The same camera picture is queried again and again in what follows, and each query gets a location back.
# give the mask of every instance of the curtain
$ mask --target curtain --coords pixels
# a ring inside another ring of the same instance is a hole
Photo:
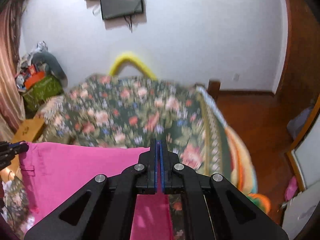
[[[23,0],[10,0],[0,12],[0,141],[11,139],[25,119],[14,75],[19,60]]]

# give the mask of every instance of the pink slipper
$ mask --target pink slipper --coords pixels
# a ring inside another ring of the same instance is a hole
[[[296,193],[297,189],[298,189],[297,179],[296,179],[295,176],[293,176],[289,180],[289,185],[288,185],[288,187],[287,187],[287,189],[285,190],[285,193],[284,193],[285,201],[289,201],[290,199],[292,199],[294,194]]]

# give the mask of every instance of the pile of clothes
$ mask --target pile of clothes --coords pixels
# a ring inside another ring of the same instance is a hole
[[[67,78],[63,69],[57,59],[48,52],[45,42],[41,41],[18,62],[15,79],[19,92],[26,92],[48,75],[55,76],[62,86],[66,86]]]

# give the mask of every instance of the pink cloth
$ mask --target pink cloth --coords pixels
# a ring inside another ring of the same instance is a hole
[[[149,148],[94,148],[58,143],[28,143],[20,154],[23,183],[36,223],[97,174],[111,177],[136,164]],[[138,195],[132,240],[172,239],[168,197]]]
[[[293,176],[289,180],[288,187],[284,193],[285,201],[288,202],[290,199],[292,199],[294,197],[294,194],[296,193],[297,189],[298,189],[298,182],[297,182],[296,176]]]

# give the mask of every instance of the baseboard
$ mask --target baseboard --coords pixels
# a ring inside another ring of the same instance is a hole
[[[245,96],[245,95],[259,95],[259,96],[275,96],[272,91],[265,90],[220,90],[219,95],[231,96]]]

